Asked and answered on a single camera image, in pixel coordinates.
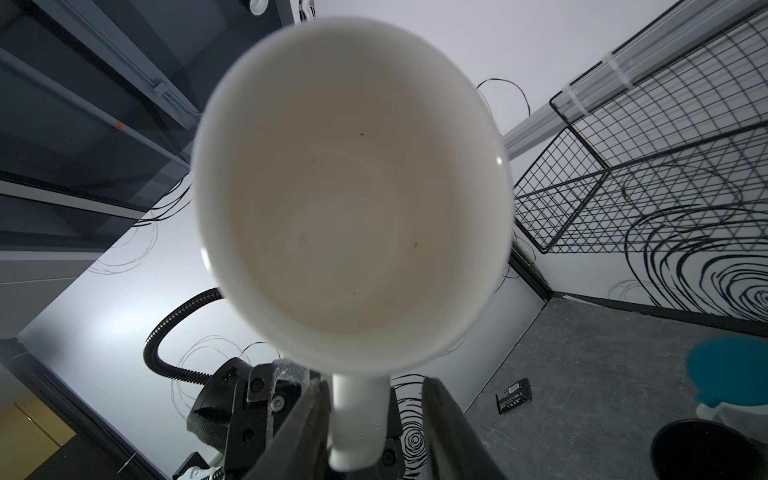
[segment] white wall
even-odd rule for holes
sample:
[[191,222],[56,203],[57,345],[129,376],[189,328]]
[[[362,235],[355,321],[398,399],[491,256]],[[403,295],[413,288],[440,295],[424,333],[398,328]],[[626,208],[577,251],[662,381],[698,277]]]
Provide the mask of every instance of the white wall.
[[[475,84],[506,78],[532,110],[598,63],[674,4],[674,0],[315,0],[318,18],[357,15],[399,25],[434,44]],[[489,98],[502,133],[525,118],[511,85]]]

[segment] black wire rack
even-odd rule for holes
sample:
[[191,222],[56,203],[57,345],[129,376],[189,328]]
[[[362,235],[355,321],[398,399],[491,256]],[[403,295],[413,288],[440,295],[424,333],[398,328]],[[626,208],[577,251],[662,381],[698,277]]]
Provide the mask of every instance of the black wire rack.
[[568,122],[516,185],[523,233],[542,253],[768,250],[767,38],[764,9]]

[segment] screw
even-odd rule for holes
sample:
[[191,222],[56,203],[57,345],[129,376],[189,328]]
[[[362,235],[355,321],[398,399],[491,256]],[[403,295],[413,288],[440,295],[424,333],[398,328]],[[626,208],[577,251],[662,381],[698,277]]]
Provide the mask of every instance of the screw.
[[278,413],[280,410],[283,409],[283,407],[286,405],[286,400],[279,396],[275,395],[274,398],[272,398],[272,402],[270,403],[270,408],[273,412]]
[[264,381],[258,377],[250,381],[250,391],[253,393],[261,392],[264,388]]
[[395,451],[392,449],[386,449],[384,453],[382,453],[382,463],[385,467],[391,467],[397,462],[397,455],[395,455]]

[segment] black cable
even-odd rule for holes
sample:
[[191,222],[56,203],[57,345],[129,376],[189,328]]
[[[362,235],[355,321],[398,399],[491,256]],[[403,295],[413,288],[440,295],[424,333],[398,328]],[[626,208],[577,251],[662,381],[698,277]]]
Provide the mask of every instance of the black cable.
[[163,338],[165,338],[165,336],[178,325],[181,320],[187,318],[200,307],[206,306],[208,303],[215,302],[216,300],[221,300],[222,298],[223,296],[221,295],[221,292],[219,292],[219,289],[212,288],[190,298],[173,312],[168,314],[160,324],[154,327],[152,333],[147,337],[147,342],[144,344],[144,363],[147,364],[147,367],[158,375],[169,379],[205,385],[205,382],[208,381],[210,375],[172,366],[164,362],[157,354],[157,351],[160,348],[160,342],[163,341]]
[[491,80],[494,80],[494,81],[505,81],[505,82],[507,82],[508,84],[513,84],[515,87],[517,87],[517,88],[518,88],[518,90],[520,91],[520,93],[522,93],[522,94],[523,94],[523,100],[525,100],[525,106],[526,106],[526,107],[528,107],[528,116],[529,116],[529,117],[531,116],[531,104],[529,104],[529,103],[528,103],[528,97],[526,97],[526,96],[525,96],[525,92],[523,91],[523,89],[522,89],[522,88],[520,88],[520,85],[518,85],[518,84],[514,83],[512,80],[507,80],[506,78],[486,78],[485,80],[481,81],[481,82],[478,84],[478,86],[477,86],[477,87],[475,87],[475,90],[479,90],[479,89],[480,89],[480,87],[482,87],[482,86],[483,86],[483,84],[484,84],[486,81],[491,81]]

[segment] white mug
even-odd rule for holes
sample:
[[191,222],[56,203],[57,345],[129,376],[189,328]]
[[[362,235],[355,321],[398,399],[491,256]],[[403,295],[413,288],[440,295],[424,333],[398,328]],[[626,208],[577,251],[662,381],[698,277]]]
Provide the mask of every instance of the white mug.
[[445,351],[496,287],[503,157],[457,67],[370,20],[278,31],[208,102],[192,172],[211,270],[265,339],[333,375],[335,470],[376,463],[389,377]]

